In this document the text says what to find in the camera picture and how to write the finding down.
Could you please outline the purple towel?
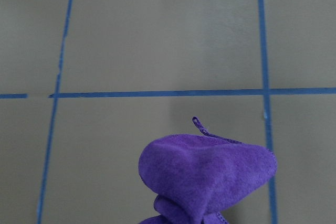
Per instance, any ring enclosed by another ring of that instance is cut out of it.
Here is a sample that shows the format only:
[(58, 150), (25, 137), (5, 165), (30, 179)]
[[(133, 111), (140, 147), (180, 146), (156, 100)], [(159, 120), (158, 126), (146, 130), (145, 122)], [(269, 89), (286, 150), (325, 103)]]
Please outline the purple towel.
[(138, 170), (156, 193), (157, 216), (145, 223), (225, 223), (221, 212), (274, 177), (272, 151), (211, 134), (196, 117), (200, 135), (168, 135), (142, 151)]

